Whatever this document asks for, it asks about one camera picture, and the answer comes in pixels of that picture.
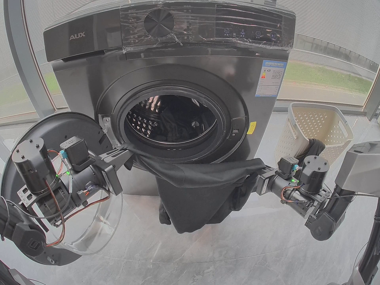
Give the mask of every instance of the black garment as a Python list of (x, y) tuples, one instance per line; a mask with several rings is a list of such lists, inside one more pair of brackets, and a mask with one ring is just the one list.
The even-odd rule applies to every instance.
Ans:
[(261, 159), (218, 164), (169, 164), (134, 149), (135, 162), (156, 176), (161, 198), (160, 222), (178, 233), (193, 232), (208, 223), (220, 223), (240, 210), (256, 187)]
[[(304, 164), (304, 159), (309, 155), (320, 155), (325, 147), (325, 144), (320, 140), (316, 140), (315, 138), (309, 139), (309, 145), (307, 148), (301, 154), (296, 156), (296, 159), (299, 160), (298, 165), (302, 166)], [(299, 179), (300, 175), (301, 170), (297, 171), (294, 177)]]

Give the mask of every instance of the laundry basket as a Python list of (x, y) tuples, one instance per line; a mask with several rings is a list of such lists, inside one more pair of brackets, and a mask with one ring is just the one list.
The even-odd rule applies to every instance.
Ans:
[(309, 145), (309, 138), (316, 138), (326, 145), (321, 156), (331, 165), (354, 138), (342, 112), (334, 106), (294, 102), (288, 110), (275, 150), (276, 162), (281, 157), (301, 154)]

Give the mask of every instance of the aux logo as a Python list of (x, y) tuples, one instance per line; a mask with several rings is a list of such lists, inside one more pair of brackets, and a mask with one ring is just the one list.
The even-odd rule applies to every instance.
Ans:
[(73, 40), (73, 39), (78, 39), (80, 37), (86, 37), (86, 35), (83, 33), (79, 33), (79, 34), (75, 34), (75, 35), (71, 35), (70, 36), (70, 40)]

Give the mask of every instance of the black cloth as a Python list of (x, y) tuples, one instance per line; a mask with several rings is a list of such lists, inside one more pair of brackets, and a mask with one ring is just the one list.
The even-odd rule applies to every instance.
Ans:
[[(321, 142), (320, 140), (317, 140), (315, 138), (309, 138), (309, 145), (306, 147), (306, 149), (296, 156), (296, 159), (299, 160), (298, 165), (302, 166), (304, 164), (304, 159), (309, 155), (320, 155), (322, 151), (325, 149), (325, 144)], [(295, 178), (299, 179), (299, 176), (301, 175), (301, 170), (298, 170), (296, 172)]]
[(159, 219), (178, 233), (193, 232), (208, 223), (220, 223), (240, 210), (256, 188), (261, 159), (217, 164), (169, 164), (134, 148), (134, 160), (156, 176), (161, 198)]
[(196, 138), (201, 134), (200, 115), (202, 108), (194, 104), (190, 98), (171, 96), (170, 100), (162, 100), (166, 107), (160, 114), (158, 127), (151, 138), (159, 141), (179, 142)]

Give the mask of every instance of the control knob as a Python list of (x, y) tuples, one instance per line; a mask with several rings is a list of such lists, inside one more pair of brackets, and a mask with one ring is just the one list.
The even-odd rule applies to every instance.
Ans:
[(166, 9), (154, 9), (145, 17), (144, 27), (150, 36), (164, 37), (173, 30), (174, 17)]

